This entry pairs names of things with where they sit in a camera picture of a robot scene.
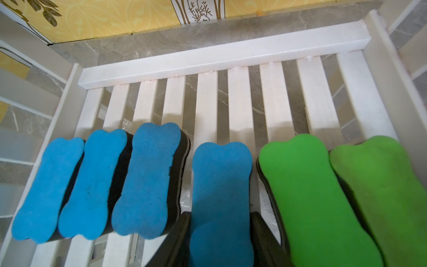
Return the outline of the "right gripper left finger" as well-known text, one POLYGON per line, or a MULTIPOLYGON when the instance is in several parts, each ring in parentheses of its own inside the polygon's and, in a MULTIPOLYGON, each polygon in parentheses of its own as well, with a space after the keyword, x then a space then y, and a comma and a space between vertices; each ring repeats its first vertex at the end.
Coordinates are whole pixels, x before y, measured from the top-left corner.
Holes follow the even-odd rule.
POLYGON ((147 267, 188 267, 191 212, 182 213, 147 267))

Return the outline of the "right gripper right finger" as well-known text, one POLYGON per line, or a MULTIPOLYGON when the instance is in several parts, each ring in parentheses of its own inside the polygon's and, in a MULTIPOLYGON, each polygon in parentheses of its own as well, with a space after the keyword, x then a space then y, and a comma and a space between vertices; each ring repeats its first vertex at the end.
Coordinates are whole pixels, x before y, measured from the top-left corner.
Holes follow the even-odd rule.
POLYGON ((294 266, 258 212, 250 214, 250 235, 255 267, 294 266))

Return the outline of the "green eraser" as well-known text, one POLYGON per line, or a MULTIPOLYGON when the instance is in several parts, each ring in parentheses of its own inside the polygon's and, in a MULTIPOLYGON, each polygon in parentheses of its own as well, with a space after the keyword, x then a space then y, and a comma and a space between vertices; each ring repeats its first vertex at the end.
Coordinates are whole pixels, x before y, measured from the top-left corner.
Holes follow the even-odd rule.
POLYGON ((381 267, 381 252, 365 231, 316 136, 271 142, 258 173, 278 222, 282 246, 296 267, 381 267))
POLYGON ((404 147, 388 136, 340 145, 330 162, 387 267, 427 264, 427 191, 404 147))

